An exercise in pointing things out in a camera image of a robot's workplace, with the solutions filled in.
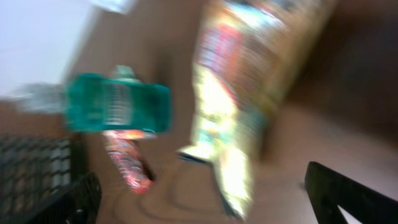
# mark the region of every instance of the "small snack packet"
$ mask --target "small snack packet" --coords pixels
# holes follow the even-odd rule
[[[129,188],[137,194],[145,193],[152,185],[152,175],[139,155],[137,144],[131,139],[144,138],[139,130],[104,131],[106,150],[118,167]]]

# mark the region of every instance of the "snack bag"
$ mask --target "snack bag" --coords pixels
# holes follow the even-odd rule
[[[140,130],[104,131],[106,151],[118,167],[124,181],[137,194],[145,193],[152,185],[151,174],[141,159],[137,144],[132,139],[145,138]]]
[[[197,111],[182,159],[212,164],[229,215],[245,218],[264,128],[332,1],[215,1],[193,62]]]

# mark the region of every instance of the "white wall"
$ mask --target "white wall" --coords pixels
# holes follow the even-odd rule
[[[59,83],[94,14],[89,0],[0,0],[0,96]]]

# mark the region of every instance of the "black plastic object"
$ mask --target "black plastic object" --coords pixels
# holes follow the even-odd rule
[[[100,182],[94,174],[60,189],[33,209],[1,224],[94,224],[101,200]]]
[[[0,222],[29,212],[85,173],[79,138],[0,136]]]
[[[305,188],[319,224],[347,224],[338,206],[363,224],[398,223],[398,202],[317,162],[310,162]]]

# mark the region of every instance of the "teal plastic bottle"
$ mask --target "teal plastic bottle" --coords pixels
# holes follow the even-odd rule
[[[79,75],[68,85],[66,105],[66,120],[73,131],[139,129],[161,133],[171,125],[170,90],[128,78]]]

